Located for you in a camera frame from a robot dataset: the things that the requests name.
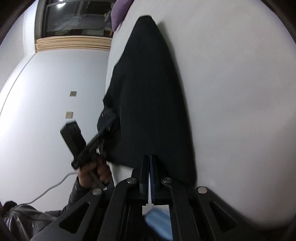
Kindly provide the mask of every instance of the wire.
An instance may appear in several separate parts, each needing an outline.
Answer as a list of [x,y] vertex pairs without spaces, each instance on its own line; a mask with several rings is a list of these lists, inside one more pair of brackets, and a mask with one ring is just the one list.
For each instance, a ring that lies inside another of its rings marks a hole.
[[49,189],[47,189],[47,190],[46,190],[44,193],[42,193],[39,197],[35,198],[35,199],[34,199],[33,201],[31,201],[31,202],[28,202],[28,203],[22,203],[22,204],[20,204],[20,205],[30,205],[30,204],[32,204],[33,202],[37,201],[39,198],[43,197],[48,191],[50,191],[50,190],[54,189],[55,187],[61,185],[61,184],[66,180],[66,178],[69,177],[69,176],[71,176],[71,175],[77,175],[77,172],[70,172],[70,173],[68,173],[68,174],[63,178],[63,180],[61,180],[61,181],[60,181],[59,183],[57,183],[56,185],[50,187]]

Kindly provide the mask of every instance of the black leather jacket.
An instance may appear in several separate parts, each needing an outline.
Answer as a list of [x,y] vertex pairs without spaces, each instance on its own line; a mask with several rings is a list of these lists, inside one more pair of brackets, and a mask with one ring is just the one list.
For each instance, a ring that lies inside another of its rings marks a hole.
[[43,213],[32,206],[21,205],[10,209],[9,213],[3,217],[3,221],[18,241],[29,241],[89,191],[89,189],[80,186],[77,178],[70,194],[68,205],[62,210]]

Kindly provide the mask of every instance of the silver rivet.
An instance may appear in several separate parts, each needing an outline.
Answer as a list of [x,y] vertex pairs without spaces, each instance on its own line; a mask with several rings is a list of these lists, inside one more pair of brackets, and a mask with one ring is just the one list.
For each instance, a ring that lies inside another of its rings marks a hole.
[[134,177],[130,177],[129,179],[128,179],[128,183],[129,184],[134,184],[134,183],[136,183],[137,182],[137,179],[135,179]]
[[205,187],[199,187],[199,188],[197,189],[197,191],[198,191],[200,194],[205,194],[205,193],[207,193],[207,188],[205,188]]
[[101,188],[95,188],[94,190],[93,190],[93,195],[101,195],[101,193],[102,193],[102,189]]
[[172,182],[172,179],[170,177],[163,178],[163,183],[169,184]]

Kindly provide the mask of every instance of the electrical outlet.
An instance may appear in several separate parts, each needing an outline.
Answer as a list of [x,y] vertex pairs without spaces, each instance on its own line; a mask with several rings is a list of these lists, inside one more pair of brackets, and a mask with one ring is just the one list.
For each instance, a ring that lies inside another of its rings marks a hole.
[[70,97],[76,97],[77,91],[71,91],[70,92]]
[[73,112],[66,112],[66,119],[73,119]]

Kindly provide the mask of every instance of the human hand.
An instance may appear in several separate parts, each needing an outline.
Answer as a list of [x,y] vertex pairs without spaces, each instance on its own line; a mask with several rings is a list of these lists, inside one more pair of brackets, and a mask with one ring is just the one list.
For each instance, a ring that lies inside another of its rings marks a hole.
[[108,184],[112,177],[110,167],[107,165],[106,160],[104,160],[100,155],[97,155],[97,161],[90,162],[84,165],[78,171],[79,184],[83,188],[93,189],[97,187],[96,182],[90,175],[90,172],[96,170],[100,175],[100,181]]

